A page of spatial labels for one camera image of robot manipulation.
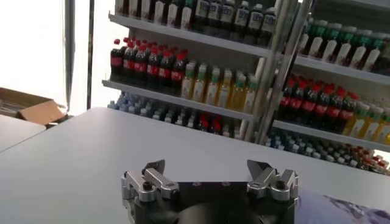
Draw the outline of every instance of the white table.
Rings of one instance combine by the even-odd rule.
[[[43,125],[0,114],[0,152],[45,130]]]
[[[300,187],[390,211],[390,178],[145,117],[95,108],[0,156],[0,223],[128,223],[120,176],[166,160],[173,181],[246,181],[247,159]]]

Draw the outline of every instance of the metal shelf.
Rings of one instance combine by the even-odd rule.
[[[233,118],[237,118],[237,119],[245,120],[245,121],[252,121],[252,119],[254,118],[253,115],[251,115],[251,114],[228,110],[228,109],[221,108],[221,107],[215,107],[215,106],[204,104],[204,103],[198,103],[198,102],[195,102],[192,100],[186,100],[186,99],[183,99],[180,97],[171,96],[171,95],[164,94],[164,93],[158,93],[158,92],[151,91],[148,89],[130,86],[130,85],[122,84],[119,82],[103,80],[102,83],[104,86],[109,87],[109,88],[119,89],[119,90],[122,90],[125,92],[137,94],[140,96],[144,96],[144,97],[148,97],[151,99],[156,99],[156,100],[160,100],[160,101],[164,101],[164,102],[168,102],[168,103],[174,103],[177,105],[181,105],[183,107],[190,107],[190,108],[194,108],[197,110],[206,111],[206,112],[210,112],[210,113],[214,113],[214,114],[220,114],[223,116],[233,117]]]
[[[324,61],[314,60],[302,56],[297,56],[295,65],[313,68],[332,74],[344,75],[356,79],[367,80],[370,82],[380,83],[384,85],[390,85],[390,77],[372,72],[366,72],[362,70],[352,69],[345,66],[326,63]]]
[[[368,148],[368,149],[377,149],[377,150],[381,150],[384,152],[390,152],[390,145],[384,145],[384,144],[370,142],[370,141],[366,141],[366,140],[362,140],[362,139],[358,139],[358,138],[352,138],[349,136],[338,135],[335,133],[330,133],[327,131],[322,131],[322,130],[318,130],[318,129],[314,129],[314,128],[310,128],[310,127],[304,127],[304,126],[297,125],[297,124],[291,124],[289,122],[274,120],[274,123],[272,124],[272,126],[275,128],[293,131],[293,132],[301,133],[304,135],[315,136],[315,137],[322,138],[322,139],[328,139],[331,141],[351,144],[351,145],[355,145],[355,146],[362,146],[363,148]]]
[[[234,42],[230,40],[225,40],[222,38],[217,37],[211,37],[208,35],[204,35],[201,33],[196,33],[193,31],[188,30],[182,30],[182,29],[176,29],[173,27],[167,27],[162,26],[155,23],[150,23],[147,21],[142,21],[136,18],[129,18],[125,16],[118,16],[118,15],[112,15],[108,14],[108,17],[110,18],[111,22],[114,22],[116,24],[125,26],[125,27],[132,27],[136,29],[141,30],[147,30],[150,32],[160,33],[164,35],[169,35],[172,37],[177,37],[181,39],[191,40],[198,43],[208,44],[212,46],[222,47],[238,52],[243,52],[247,54],[252,54],[260,57],[270,57],[271,51],[265,48],[252,46],[248,44],[242,44],[239,42]]]

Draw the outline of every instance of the bottle label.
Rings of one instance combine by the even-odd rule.
[[[322,61],[330,62],[330,59],[333,55],[333,51],[335,51],[337,45],[337,41],[331,40],[328,41],[327,47],[324,50],[324,54],[322,56]]]
[[[162,23],[163,22],[163,14],[164,14],[164,2],[157,1],[154,9],[154,22]]]
[[[168,79],[171,76],[171,70],[165,69],[165,68],[160,68],[160,70],[158,72],[158,76],[160,76],[161,78]]]
[[[200,102],[203,96],[203,83],[197,82],[194,87],[194,97],[193,100]]]
[[[327,109],[327,115],[330,117],[338,117],[340,113],[340,109],[337,109],[335,107],[329,107]]]
[[[191,13],[192,9],[190,9],[189,7],[184,7],[182,12],[182,22],[180,25],[182,29],[190,29]]]
[[[252,12],[250,14],[248,27],[251,29],[258,30],[261,26],[261,21],[263,20],[263,14],[260,12]]]
[[[174,27],[176,22],[177,5],[170,4],[168,9],[168,22],[167,26]]]
[[[363,125],[364,125],[364,120],[363,119],[356,120],[355,124],[353,125],[353,128],[352,128],[350,136],[354,137],[354,138],[357,138],[358,134],[359,134],[359,131],[361,130]]]
[[[335,64],[343,65],[346,61],[346,57],[350,49],[351,49],[351,44],[349,43],[343,44],[340,48],[339,54],[337,55]]]
[[[254,92],[246,95],[245,104],[244,104],[244,112],[245,113],[250,113],[252,111],[254,100],[255,100],[255,93]]]
[[[141,2],[141,19],[149,20],[149,9],[151,8],[151,0],[142,0]]]
[[[364,64],[364,67],[362,70],[367,71],[367,72],[371,71],[371,69],[374,66],[375,62],[377,61],[379,55],[380,55],[380,51],[377,49],[370,51],[370,54],[368,55],[366,63]]]
[[[316,58],[318,54],[319,46],[322,44],[322,37],[316,37],[313,40],[313,43],[311,44],[310,50],[309,50],[309,58]]]
[[[340,112],[340,118],[343,120],[348,121],[352,116],[353,116],[353,112],[351,111],[342,110]]]
[[[210,4],[210,9],[208,11],[208,18],[218,20],[219,12],[221,10],[221,5],[219,2],[215,1]]]
[[[147,73],[150,75],[158,75],[158,66],[147,65]]]
[[[122,58],[121,57],[112,57],[111,58],[112,66],[122,66]]]
[[[183,80],[182,98],[184,98],[184,99],[190,98],[190,89],[191,89],[191,80],[188,80],[188,79]]]
[[[367,131],[366,131],[366,134],[364,134],[363,139],[371,141],[372,137],[374,136],[374,133],[375,133],[375,131],[377,130],[378,127],[379,127],[379,123],[378,122],[371,123],[370,126],[368,127]]]
[[[146,71],[146,63],[134,63],[134,70],[136,72],[145,72]]]
[[[227,106],[227,98],[229,97],[229,88],[221,88],[219,92],[218,106],[226,107]]]
[[[364,46],[358,47],[355,51],[355,54],[352,57],[352,61],[349,67],[358,68],[360,60],[363,57],[364,53],[366,53],[366,47]]]
[[[322,106],[322,105],[317,105],[314,109],[314,112],[317,114],[317,115],[324,115],[326,110],[328,109],[328,107],[325,107],[325,106]]]
[[[123,60],[123,68],[133,70],[134,69],[134,61],[132,60]]]
[[[226,23],[231,23],[233,19],[233,11],[234,11],[234,7],[230,5],[222,6],[221,21]]]
[[[313,111],[315,107],[316,107],[316,103],[314,102],[304,101],[304,103],[302,104],[302,108],[305,111]]]
[[[138,9],[138,0],[130,0],[129,1],[129,15],[136,17]]]
[[[206,18],[210,3],[208,1],[199,0],[196,5],[195,15]]]
[[[298,46],[298,54],[302,54],[302,51],[305,49],[308,40],[309,35],[307,35],[307,33],[303,34]]]
[[[236,19],[234,21],[235,25],[246,26],[246,21],[248,20],[248,10],[238,9],[236,13]]]
[[[181,81],[183,80],[184,77],[184,72],[177,72],[177,71],[172,71],[171,72],[171,79],[175,81]]]
[[[217,94],[217,86],[210,85],[207,91],[207,100],[206,103],[210,105],[214,105],[215,103],[215,95]]]
[[[276,21],[276,17],[274,15],[266,15],[264,17],[264,22],[263,22],[263,26],[261,27],[261,30],[270,33],[274,32],[275,21]]]
[[[289,105],[290,103],[290,97],[282,97],[281,101],[280,101],[280,105],[282,106],[287,106]]]
[[[290,106],[292,106],[295,109],[300,108],[301,104],[302,104],[302,100],[300,99],[292,98],[290,101]]]

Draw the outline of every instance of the red bottle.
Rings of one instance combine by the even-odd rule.
[[[160,66],[160,59],[158,58],[157,47],[152,48],[152,53],[149,56],[149,63],[147,64],[147,84],[152,89],[158,88],[158,69]]]
[[[146,47],[145,45],[141,45],[140,49],[136,53],[135,63],[134,63],[134,77],[135,80],[140,85],[146,83],[147,80],[146,67],[147,67]]]
[[[184,61],[185,61],[185,63],[187,64],[187,63],[189,62],[189,59],[188,59],[188,50],[187,50],[187,49],[182,49],[182,50],[180,51],[180,53],[184,55]]]
[[[111,61],[111,73],[120,75],[123,67],[123,54],[119,48],[120,40],[116,39],[114,41],[114,48],[111,50],[110,61]]]
[[[126,51],[128,42],[129,42],[128,37],[123,38],[123,46],[121,47],[122,54],[124,54],[124,52]]]
[[[296,121],[298,116],[298,111],[303,102],[304,92],[306,88],[306,83],[304,81],[299,81],[298,88],[292,92],[291,100],[289,103],[289,112],[287,113],[287,120]]]
[[[179,54],[176,62],[173,64],[171,72],[172,91],[174,95],[180,95],[182,91],[182,82],[185,75],[185,60],[184,55]]]
[[[169,50],[165,50],[163,59],[160,62],[160,69],[158,70],[159,89],[164,91],[167,91],[171,87],[172,62],[170,57],[171,53]]]
[[[149,56],[150,56],[151,53],[152,53],[152,46],[153,46],[152,43],[148,43],[148,44],[147,44],[146,53],[147,53],[147,57],[148,57],[148,58],[149,58]]]
[[[320,91],[319,85],[313,85],[305,95],[305,101],[302,103],[300,113],[298,114],[298,122],[307,124],[314,108],[317,104],[317,96]]]
[[[344,101],[342,103],[342,110],[335,122],[334,131],[336,133],[341,134],[342,131],[344,131],[346,124],[348,123],[349,119],[353,116],[353,113],[355,112],[357,100],[358,100],[358,96],[351,92],[348,93],[348,97],[344,98]]]
[[[290,104],[291,94],[293,93],[292,90],[295,86],[295,80],[289,79],[287,81],[287,86],[283,90],[283,97],[279,104],[278,109],[278,119],[285,120],[286,119],[286,113],[288,112],[288,107]]]
[[[311,119],[308,121],[310,126],[319,128],[324,118],[325,112],[328,109],[330,94],[332,93],[332,88],[329,85],[326,85],[323,92],[320,93],[317,105],[314,108]]]
[[[329,107],[322,121],[322,128],[328,131],[333,131],[335,122],[342,108],[342,100],[346,96],[346,91],[342,88],[337,89],[337,93],[331,98]]]
[[[137,54],[136,50],[134,50],[134,44],[129,42],[127,44],[127,49],[123,55],[123,69],[122,75],[124,77],[128,77],[130,79],[134,78],[134,61],[135,55]]]
[[[136,40],[135,41],[135,49],[138,50],[140,47],[141,47],[141,41],[140,40]]]
[[[163,59],[163,55],[164,55],[164,46],[159,45],[158,46],[158,58],[159,58],[159,60]]]

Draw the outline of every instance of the drink display shelf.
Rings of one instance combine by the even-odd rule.
[[[141,30],[147,30],[150,32],[160,33],[164,35],[169,35],[172,37],[177,37],[185,40],[191,40],[198,43],[208,44],[216,47],[221,47],[225,49],[230,49],[246,54],[256,55],[260,57],[270,57],[272,52],[268,49],[261,48],[258,46],[252,46],[248,44],[243,44],[235,41],[230,41],[218,37],[211,37],[201,33],[196,33],[189,30],[182,30],[173,27],[167,27],[164,25],[159,25],[156,23],[151,23],[148,21],[142,21],[136,18],[129,18],[125,16],[112,15],[108,14],[110,21],[125,27],[132,27]]]
[[[187,100],[187,99],[184,99],[181,97],[176,97],[176,96],[172,96],[172,95],[165,94],[165,93],[159,93],[156,91],[152,91],[152,90],[148,90],[148,89],[144,89],[144,88],[140,88],[140,87],[136,87],[136,86],[131,86],[131,85],[127,85],[127,84],[123,84],[123,83],[119,83],[119,82],[114,82],[111,80],[103,80],[102,83],[104,86],[109,87],[109,88],[118,89],[121,91],[129,92],[131,94],[136,94],[139,96],[164,101],[167,103],[181,105],[183,107],[194,108],[197,110],[201,110],[201,111],[205,111],[205,112],[209,112],[209,113],[213,113],[213,114],[219,114],[222,116],[237,118],[237,119],[245,120],[245,121],[252,121],[254,118],[252,114],[229,110],[229,109],[222,108],[222,107],[216,107],[216,106],[208,105],[205,103],[199,103],[199,102]]]
[[[273,127],[275,128],[280,128],[283,130],[288,130],[288,131],[294,131],[297,133],[301,133],[304,135],[308,136],[315,136],[318,138],[322,139],[328,139],[331,141],[335,142],[341,142],[345,144],[351,144],[355,146],[361,146],[363,148],[368,148],[368,149],[377,149],[381,150],[384,152],[390,152],[390,145],[384,145],[384,144],[379,144],[377,142],[371,142],[363,139],[358,139],[358,138],[352,138],[350,136],[344,136],[344,135],[339,135],[323,130],[318,130],[310,127],[305,127],[297,124],[292,124],[289,122],[284,122],[284,121],[278,121],[274,120],[274,123],[272,124]]]
[[[313,68],[320,71],[329,72],[332,74],[344,75],[356,79],[367,80],[370,82],[380,83],[384,85],[390,85],[389,76],[352,69],[345,66],[331,64],[324,61],[310,59],[302,56],[297,56],[295,60],[295,65],[299,65],[307,68]]]

